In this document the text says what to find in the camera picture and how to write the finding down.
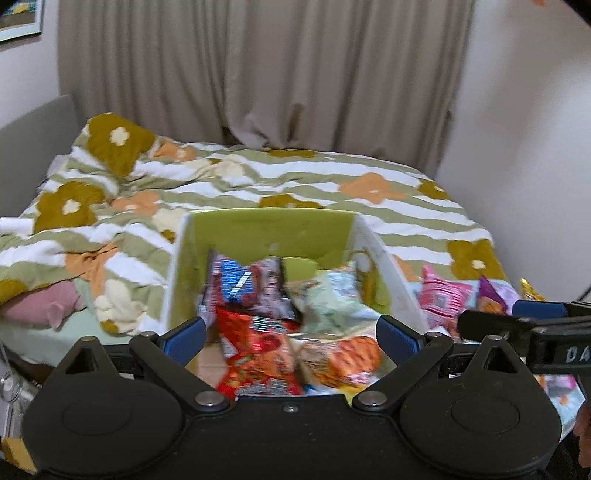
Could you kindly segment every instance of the pink plush toy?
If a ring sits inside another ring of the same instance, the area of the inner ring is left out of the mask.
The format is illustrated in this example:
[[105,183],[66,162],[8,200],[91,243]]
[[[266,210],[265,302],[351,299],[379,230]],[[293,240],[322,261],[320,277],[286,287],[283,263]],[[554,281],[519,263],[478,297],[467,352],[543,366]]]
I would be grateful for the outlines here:
[[0,306],[0,317],[13,322],[50,325],[57,329],[67,316],[85,307],[74,282],[63,280],[14,297]]

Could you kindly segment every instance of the blue gripper pad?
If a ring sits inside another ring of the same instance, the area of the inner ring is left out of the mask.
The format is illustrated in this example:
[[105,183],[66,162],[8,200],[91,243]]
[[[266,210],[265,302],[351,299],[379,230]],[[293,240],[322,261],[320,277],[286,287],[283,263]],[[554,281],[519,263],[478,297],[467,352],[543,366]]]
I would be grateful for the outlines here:
[[378,319],[375,334],[379,347],[396,365],[411,358],[425,345],[423,335],[390,315],[382,315]]
[[158,346],[170,358],[187,365],[205,346],[207,327],[201,317],[188,320],[158,338]]
[[517,300],[512,315],[538,320],[561,319],[569,315],[566,307],[558,301]]

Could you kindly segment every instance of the floral blanket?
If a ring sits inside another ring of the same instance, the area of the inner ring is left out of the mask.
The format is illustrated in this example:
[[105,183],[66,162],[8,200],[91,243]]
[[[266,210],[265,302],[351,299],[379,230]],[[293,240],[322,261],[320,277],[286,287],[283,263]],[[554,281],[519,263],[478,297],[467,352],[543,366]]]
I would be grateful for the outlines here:
[[451,280],[505,279],[490,233],[413,168],[360,155],[179,144],[104,113],[22,214],[34,219],[34,234],[0,237],[0,304],[80,277],[105,331],[161,332],[183,214],[256,206],[360,212],[409,281],[425,263]]

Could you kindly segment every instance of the white paper roll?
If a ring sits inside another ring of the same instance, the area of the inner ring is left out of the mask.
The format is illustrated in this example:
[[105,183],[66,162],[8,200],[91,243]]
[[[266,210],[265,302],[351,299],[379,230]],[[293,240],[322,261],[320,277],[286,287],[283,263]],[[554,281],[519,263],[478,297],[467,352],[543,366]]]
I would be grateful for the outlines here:
[[32,235],[35,222],[32,218],[0,217],[0,235]]

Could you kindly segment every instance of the curtain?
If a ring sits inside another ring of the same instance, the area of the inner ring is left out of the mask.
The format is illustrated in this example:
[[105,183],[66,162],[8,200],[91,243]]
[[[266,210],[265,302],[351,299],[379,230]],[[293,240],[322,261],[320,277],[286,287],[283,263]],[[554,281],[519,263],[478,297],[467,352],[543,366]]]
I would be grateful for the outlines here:
[[61,0],[62,91],[183,141],[433,174],[472,0]]

